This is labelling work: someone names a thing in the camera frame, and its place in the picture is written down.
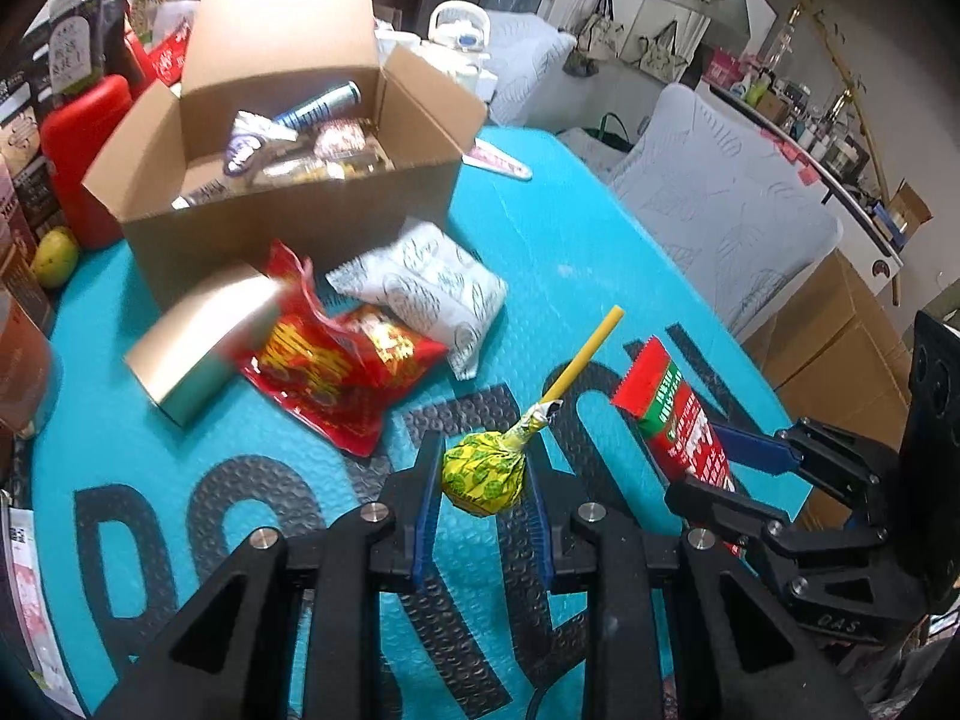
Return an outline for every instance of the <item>teal table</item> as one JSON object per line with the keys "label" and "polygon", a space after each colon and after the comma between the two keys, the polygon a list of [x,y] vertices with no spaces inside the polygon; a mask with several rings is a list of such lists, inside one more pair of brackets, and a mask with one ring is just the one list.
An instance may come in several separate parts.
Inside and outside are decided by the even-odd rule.
{"label": "teal table", "polygon": [[[626,317],[544,436],[554,466],[579,474],[595,500],[631,512],[644,528],[679,531],[642,444],[608,403],[651,334],[714,418],[768,433],[788,423],[664,252],[560,143],[526,130],[484,137],[530,165],[534,179],[464,167],[449,232],[506,279],[506,306],[477,378],[458,383],[446,367],[432,372],[392,411],[371,461],[342,455],[239,377],[188,430],[169,423],[122,362],[157,319],[126,245],[80,268],[53,337],[64,387],[35,446],[32,481],[51,617],[90,709],[254,527],[303,533],[376,498],[391,470],[410,466],[426,428],[454,440],[480,425],[506,427],[614,303]],[[795,478],[734,470],[751,495],[791,514],[808,493]],[[546,597],[531,578],[526,538],[510,514],[477,519],[443,503],[424,591],[382,600],[390,717],[521,718],[531,680],[571,666],[541,716],[579,717],[584,597]],[[665,642],[661,650],[668,670]],[[294,710],[303,667],[301,646]]]}

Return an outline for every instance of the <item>red snack bag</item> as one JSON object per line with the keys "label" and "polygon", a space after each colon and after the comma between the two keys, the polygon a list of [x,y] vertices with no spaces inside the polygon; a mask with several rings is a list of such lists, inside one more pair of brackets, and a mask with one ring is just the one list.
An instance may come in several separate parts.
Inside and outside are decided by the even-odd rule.
{"label": "red snack bag", "polygon": [[361,306],[332,319],[313,290],[313,266],[280,242],[266,274],[287,282],[266,346],[240,361],[263,394],[333,445],[368,457],[383,413],[446,354],[380,309]]}
{"label": "red snack bag", "polygon": [[[669,482],[692,473],[702,482],[734,491],[727,455],[693,388],[658,338],[643,346],[611,403],[637,418]],[[736,547],[731,552],[739,554]]]}
{"label": "red snack bag", "polygon": [[167,35],[163,42],[150,52],[150,62],[157,78],[167,86],[173,86],[184,74],[186,44],[190,40],[190,22],[181,20],[179,26]]}

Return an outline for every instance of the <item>chair backrest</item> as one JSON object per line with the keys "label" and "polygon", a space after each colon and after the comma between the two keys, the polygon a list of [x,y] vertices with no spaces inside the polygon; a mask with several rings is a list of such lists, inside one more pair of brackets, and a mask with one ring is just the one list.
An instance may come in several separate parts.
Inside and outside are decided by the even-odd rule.
{"label": "chair backrest", "polygon": [[755,130],[670,84],[608,180],[624,207],[736,334],[840,242],[839,221]]}

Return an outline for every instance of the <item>bolt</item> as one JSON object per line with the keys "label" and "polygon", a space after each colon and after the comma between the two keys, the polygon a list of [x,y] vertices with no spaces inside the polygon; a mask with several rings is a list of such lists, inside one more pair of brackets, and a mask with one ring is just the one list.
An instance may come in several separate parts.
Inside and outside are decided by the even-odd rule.
{"label": "bolt", "polygon": [[607,516],[607,509],[602,503],[590,501],[580,504],[577,507],[577,514],[580,515],[580,519],[584,519],[586,522],[599,522]]}
{"label": "bolt", "polygon": [[360,507],[360,518],[363,522],[382,522],[390,515],[387,504],[373,501]]}
{"label": "bolt", "polygon": [[810,585],[806,579],[803,577],[795,577],[790,581],[790,592],[796,595],[798,598],[803,598],[806,595],[806,591],[809,589]]}
{"label": "bolt", "polygon": [[717,537],[706,528],[694,528],[686,535],[686,540],[694,549],[710,549],[717,543]]}
{"label": "bolt", "polygon": [[277,543],[277,538],[280,538],[280,533],[276,528],[257,528],[250,534],[250,546],[253,549],[270,549]]}

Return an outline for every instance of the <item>lollipop stick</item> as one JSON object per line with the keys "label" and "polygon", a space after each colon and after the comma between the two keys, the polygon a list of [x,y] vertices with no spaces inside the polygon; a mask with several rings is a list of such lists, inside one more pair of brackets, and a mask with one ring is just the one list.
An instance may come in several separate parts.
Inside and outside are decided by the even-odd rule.
{"label": "lollipop stick", "polygon": [[613,328],[620,322],[621,317],[623,317],[623,309],[619,306],[613,306],[606,317],[604,317],[603,322],[600,322],[600,326],[594,330],[593,335],[589,337],[580,351],[577,352],[577,356],[570,361],[570,365],[563,369],[563,373],[561,373],[557,381],[550,386],[550,389],[546,391],[544,397],[541,397],[539,402],[546,403],[550,400],[560,400],[560,398],[563,397],[563,393],[573,384],[573,380],[580,375],[580,371],[587,367],[590,358],[593,357],[597,349],[600,348],[600,344],[606,341],[607,336],[613,332]]}

